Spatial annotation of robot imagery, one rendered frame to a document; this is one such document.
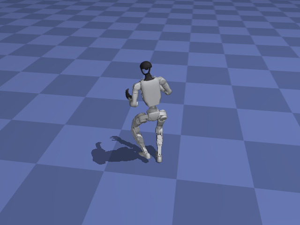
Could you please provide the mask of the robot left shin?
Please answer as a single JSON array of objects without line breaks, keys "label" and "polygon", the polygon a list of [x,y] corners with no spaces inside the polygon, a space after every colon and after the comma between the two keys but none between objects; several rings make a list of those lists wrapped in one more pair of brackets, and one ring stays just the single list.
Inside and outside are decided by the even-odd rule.
[{"label": "robot left shin", "polygon": [[146,154],[147,149],[146,149],[146,147],[144,145],[143,137],[142,137],[141,133],[137,134],[134,128],[131,129],[131,132],[132,132],[132,135],[133,135],[136,143],[140,146],[140,148],[142,149],[143,153]]}]

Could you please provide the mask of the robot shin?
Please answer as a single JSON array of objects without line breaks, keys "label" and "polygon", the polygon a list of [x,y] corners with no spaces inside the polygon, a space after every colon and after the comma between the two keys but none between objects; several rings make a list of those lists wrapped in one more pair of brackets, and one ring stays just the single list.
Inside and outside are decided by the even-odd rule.
[{"label": "robot shin", "polygon": [[156,134],[156,143],[157,143],[157,156],[159,157],[159,154],[161,156],[161,147],[163,142],[163,135],[162,135],[163,129],[161,128],[161,134]]},{"label": "robot shin", "polygon": [[132,135],[133,135],[136,143],[140,146],[140,148],[142,149],[143,153],[146,154],[147,149],[146,149],[146,147],[144,145],[143,137],[142,137],[141,133],[137,134],[134,128],[131,129],[131,132],[132,132]]}]

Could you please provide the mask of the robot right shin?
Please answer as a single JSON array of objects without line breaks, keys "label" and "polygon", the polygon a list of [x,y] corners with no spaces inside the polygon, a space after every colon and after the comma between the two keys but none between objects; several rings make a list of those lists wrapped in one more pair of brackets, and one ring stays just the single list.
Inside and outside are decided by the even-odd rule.
[{"label": "robot right shin", "polygon": [[156,134],[156,143],[157,143],[157,156],[159,157],[159,154],[161,156],[161,147],[163,142],[163,135],[162,135],[163,129],[161,128],[161,134]]}]

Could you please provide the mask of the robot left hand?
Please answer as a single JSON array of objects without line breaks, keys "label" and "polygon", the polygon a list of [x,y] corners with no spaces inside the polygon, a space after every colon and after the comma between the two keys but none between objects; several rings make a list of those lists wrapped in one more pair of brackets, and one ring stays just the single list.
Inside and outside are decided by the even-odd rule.
[{"label": "robot left hand", "polygon": [[126,90],[126,97],[128,98],[132,98],[132,96],[129,94],[128,89]]}]

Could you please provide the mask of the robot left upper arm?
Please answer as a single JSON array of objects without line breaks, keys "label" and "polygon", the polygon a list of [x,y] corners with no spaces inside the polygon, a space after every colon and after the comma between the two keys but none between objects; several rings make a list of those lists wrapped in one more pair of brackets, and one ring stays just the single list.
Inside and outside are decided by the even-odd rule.
[{"label": "robot left upper arm", "polygon": [[135,84],[133,84],[132,86],[132,106],[131,107],[137,107],[138,106],[138,102],[137,102],[137,98],[138,98],[138,91],[141,88],[141,82],[137,82]]}]

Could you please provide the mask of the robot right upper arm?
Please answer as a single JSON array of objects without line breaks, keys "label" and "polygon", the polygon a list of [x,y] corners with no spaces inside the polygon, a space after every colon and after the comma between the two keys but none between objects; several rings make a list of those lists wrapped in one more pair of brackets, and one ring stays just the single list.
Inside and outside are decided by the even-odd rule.
[{"label": "robot right upper arm", "polygon": [[172,90],[170,89],[168,83],[166,82],[166,80],[163,77],[157,77],[159,79],[159,82],[161,84],[161,86],[165,89],[165,94],[166,95],[170,95]]}]

